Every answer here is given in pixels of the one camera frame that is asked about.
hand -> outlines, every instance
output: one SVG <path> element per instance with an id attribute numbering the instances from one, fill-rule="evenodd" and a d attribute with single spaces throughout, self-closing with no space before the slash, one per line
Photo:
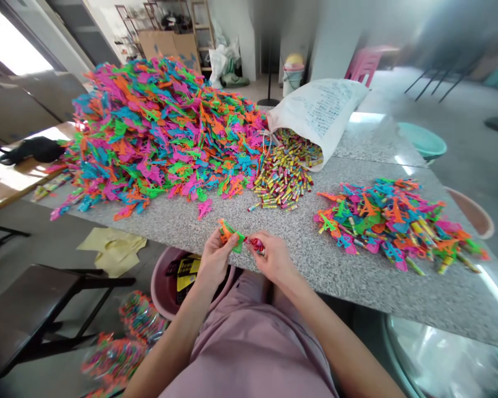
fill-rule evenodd
<path id="1" fill-rule="evenodd" d="M 220 236 L 218 227 L 206 241 L 196 280 L 214 288 L 223 282 L 229 264 L 229 254 L 238 243 L 238 234 L 233 234 L 225 245 L 221 243 Z"/>
<path id="2" fill-rule="evenodd" d="M 271 235 L 267 231 L 260 231 L 249 236 L 251 239 L 258 238 L 265 248 L 265 255 L 258 254 L 253 246 L 248 243 L 247 247 L 256 261 L 258 269 L 274 284 L 284 281 L 288 276 L 298 273 L 289 257 L 286 242 L 279 237 Z"/>

granite table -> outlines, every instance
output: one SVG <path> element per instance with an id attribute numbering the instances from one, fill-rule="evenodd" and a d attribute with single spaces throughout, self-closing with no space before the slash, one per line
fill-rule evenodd
<path id="1" fill-rule="evenodd" d="M 313 216 L 327 208 L 328 201 L 316 195 L 317 191 L 338 192 L 340 182 L 370 185 L 378 177 L 413 177 L 423 186 L 421 194 L 425 198 L 446 202 L 449 218 L 478 236 L 420 155 L 399 136 L 393 120 L 372 114 L 356 116 L 351 118 L 334 156 L 321 172 L 312 174 L 314 190 L 301 198 L 295 211 L 257 209 L 249 213 L 247 208 L 257 202 L 257 197 L 245 190 L 233 200 L 222 200 L 213 191 L 209 195 L 213 211 L 203 221 L 197 220 L 195 203 L 166 196 L 153 200 L 143 214 L 118 222 L 113 217 L 121 205 L 114 202 L 88 212 L 72 210 L 70 214 L 193 253 L 201 253 L 219 218 L 225 218 L 243 234 L 266 229 L 286 240 L 292 260 L 315 290 L 498 346 L 498 288 L 491 287 L 489 277 L 498 276 L 498 261 L 490 251 L 491 260 L 479 264 L 484 274 L 474 274 L 463 264 L 454 263 L 441 276 L 431 263 L 419 261 L 427 274 L 419 276 L 413 271 L 399 272 L 381 254 L 362 250 L 357 256 L 347 255 L 329 234 L 318 234 Z M 65 185 L 39 204 L 57 207 L 72 190 Z M 256 270 L 247 250 L 233 253 L 231 264 Z"/>

teal plastic basin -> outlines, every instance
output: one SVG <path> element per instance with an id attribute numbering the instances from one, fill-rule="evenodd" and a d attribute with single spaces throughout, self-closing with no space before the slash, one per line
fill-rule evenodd
<path id="1" fill-rule="evenodd" d="M 426 160 L 436 159 L 447 151 L 447 144 L 438 135 L 411 123 L 398 123 L 400 131 Z"/>

pink plastic stool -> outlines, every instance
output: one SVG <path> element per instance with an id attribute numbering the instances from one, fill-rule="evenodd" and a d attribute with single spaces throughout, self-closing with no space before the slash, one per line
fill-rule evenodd
<path id="1" fill-rule="evenodd" d="M 382 58 L 382 52 L 370 48 L 359 50 L 349 64 L 345 78 L 363 83 L 365 75 L 369 75 L 365 86 L 371 85 L 376 68 Z"/>
<path id="2" fill-rule="evenodd" d="M 166 271 L 173 260 L 178 260 L 188 254 L 184 250 L 175 247 L 167 247 L 160 256 L 153 275 L 151 277 L 151 299 L 157 311 L 166 319 L 173 320 L 179 305 L 175 301 L 177 294 L 177 279 L 171 276 L 166 276 Z M 210 304 L 209 311 L 212 311 L 219 302 L 227 295 L 232 286 L 234 279 L 234 272 L 236 267 L 231 265 L 229 267 L 229 275 L 227 276 L 227 283 L 218 297 Z"/>
<path id="3" fill-rule="evenodd" d="M 494 222 L 487 212 L 476 202 L 461 192 L 445 187 L 459 206 L 463 214 L 470 221 L 481 239 L 489 239 L 494 235 Z"/>

person's left hand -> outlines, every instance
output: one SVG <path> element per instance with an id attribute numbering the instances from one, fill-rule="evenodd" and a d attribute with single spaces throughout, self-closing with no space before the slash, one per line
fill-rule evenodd
<path id="1" fill-rule="evenodd" d="M 196 282 L 205 283 L 215 288 L 225 278 L 229 254 L 238 243 L 238 234 L 236 233 L 229 238 L 225 245 L 221 243 L 220 236 L 220 227 L 218 227 L 206 241 L 196 280 Z"/>

